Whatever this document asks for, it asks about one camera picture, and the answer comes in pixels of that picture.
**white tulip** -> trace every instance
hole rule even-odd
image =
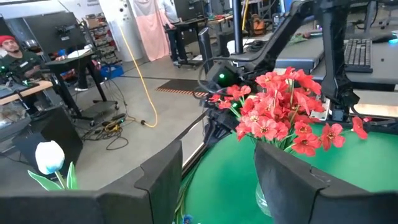
[[[65,160],[61,147],[55,142],[40,142],[36,148],[36,162],[39,171],[45,175],[60,170]]]

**floor mat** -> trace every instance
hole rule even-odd
[[[156,91],[164,91],[168,93],[179,93],[179,94],[188,94],[192,95],[195,92],[196,96],[204,96],[207,92],[199,87],[199,84],[196,80],[181,80],[174,79],[170,80],[167,83],[164,83],[160,87],[156,89]]]

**green table surface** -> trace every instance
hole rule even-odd
[[[313,129],[322,131],[319,125]],[[345,137],[343,148],[297,157],[370,192],[398,190],[398,136],[369,133],[367,140],[360,140],[350,132]],[[238,142],[231,134],[202,157],[185,199],[186,214],[194,224],[273,223],[256,203],[253,155],[249,138]]]

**pink cloth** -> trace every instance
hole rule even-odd
[[[136,17],[144,49],[150,61],[169,55],[170,48],[162,22],[160,12]]]

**blue bin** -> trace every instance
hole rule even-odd
[[[105,65],[101,68],[101,75],[105,78],[115,78],[124,74],[121,65]]]

